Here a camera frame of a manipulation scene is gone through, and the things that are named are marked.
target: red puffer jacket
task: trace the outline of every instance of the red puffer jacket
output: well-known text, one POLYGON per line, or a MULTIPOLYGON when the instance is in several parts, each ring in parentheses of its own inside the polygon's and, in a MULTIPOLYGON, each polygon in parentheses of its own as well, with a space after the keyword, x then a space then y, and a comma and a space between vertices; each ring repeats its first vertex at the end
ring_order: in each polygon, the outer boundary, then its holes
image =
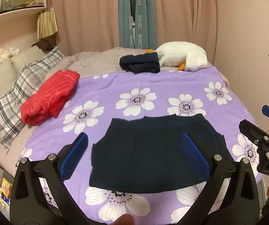
POLYGON ((21 106, 24 124, 40 125, 50 116, 56 118, 71 97, 80 75, 66 70, 57 71, 21 106))

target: folded navy shirt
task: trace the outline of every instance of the folded navy shirt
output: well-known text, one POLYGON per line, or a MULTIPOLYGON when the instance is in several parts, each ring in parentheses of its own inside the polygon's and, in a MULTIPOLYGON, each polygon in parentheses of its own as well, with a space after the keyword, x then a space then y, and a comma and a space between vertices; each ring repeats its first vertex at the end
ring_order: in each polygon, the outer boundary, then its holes
POLYGON ((133 194, 189 187, 205 180, 182 146, 187 133, 211 165, 215 154, 233 161, 224 137, 197 114, 127 121, 112 119, 105 136, 92 147, 90 186, 133 194))
POLYGON ((127 55, 120 58, 120 67, 125 71, 133 73, 158 73, 160 66, 156 52, 143 55, 127 55))

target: shelf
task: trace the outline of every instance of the shelf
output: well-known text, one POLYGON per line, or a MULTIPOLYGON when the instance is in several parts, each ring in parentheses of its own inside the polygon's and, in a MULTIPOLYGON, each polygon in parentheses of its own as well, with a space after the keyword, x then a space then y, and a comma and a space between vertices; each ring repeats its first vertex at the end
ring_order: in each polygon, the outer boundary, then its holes
POLYGON ((40 12, 45 11, 46 7, 27 7, 27 8, 19 8, 10 10, 8 12, 0 13, 0 24, 7 23, 13 19, 20 19, 22 17, 27 16, 35 16, 38 15, 40 12))

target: bed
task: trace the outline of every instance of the bed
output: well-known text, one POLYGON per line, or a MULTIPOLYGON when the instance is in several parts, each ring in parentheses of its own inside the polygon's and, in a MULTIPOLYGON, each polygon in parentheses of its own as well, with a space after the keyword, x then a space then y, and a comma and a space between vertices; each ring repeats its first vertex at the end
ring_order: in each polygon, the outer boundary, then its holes
MULTIPOLYGON (((60 61, 47 74, 46 79, 59 69, 77 71, 81 79, 75 94, 58 118, 49 119, 39 127, 26 125, 14 139, 7 155, 0 146, 0 163, 14 176, 19 163, 17 161, 22 157, 42 160, 50 153, 57 154, 83 131, 89 137, 89 146, 71 179, 65 181, 65 186, 90 219, 111 223, 121 214, 129 213, 134 215, 136 224, 139 225, 177 223, 191 207, 205 183, 157 194, 125 194, 126 198, 120 198, 116 196, 117 190, 89 187, 91 149, 105 135, 112 118, 133 120, 144 116, 203 114, 215 130, 224 135, 234 160, 243 157, 250 159, 256 181, 259 182, 259 195, 262 198, 260 202, 264 203, 264 189, 260 182, 263 175, 256 170, 256 146, 242 136, 238 129, 241 120, 247 119, 254 123, 254 119, 229 90, 225 77, 212 65, 197 72, 176 71, 176 68, 166 67, 157 74, 135 75, 122 71, 118 64, 121 56, 143 53, 139 49, 115 48, 102 53, 83 52, 60 61), (145 101, 139 102, 136 107, 129 105, 129 98, 138 95, 144 95, 145 101), (192 102, 197 103, 192 111, 179 112, 180 104, 192 102), (94 111, 94 116, 86 119, 84 124, 73 120, 87 110, 94 111)), ((119 158, 118 151, 113 158, 119 158)), ((211 212, 219 208, 228 182, 224 181, 211 212)), ((56 206, 43 179, 41 185, 49 203, 56 206)))

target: plaid pillow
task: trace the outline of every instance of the plaid pillow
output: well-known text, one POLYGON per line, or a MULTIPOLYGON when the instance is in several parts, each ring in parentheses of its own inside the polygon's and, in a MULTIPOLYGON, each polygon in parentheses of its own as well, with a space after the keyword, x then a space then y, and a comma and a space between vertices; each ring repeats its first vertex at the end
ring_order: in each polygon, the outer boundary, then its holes
POLYGON ((0 144, 5 153, 8 153, 12 140, 24 126, 21 121, 21 104, 11 92, 0 97, 0 144))
POLYGON ((36 77, 43 81, 48 71, 63 58, 64 54, 60 51, 59 46, 56 46, 45 57, 30 63, 27 67, 36 77))
POLYGON ((47 72, 64 57, 56 46, 45 57, 22 68, 12 89, 0 97, 0 144, 8 153, 12 141, 20 133, 24 124, 21 121, 21 105, 38 91, 47 72))

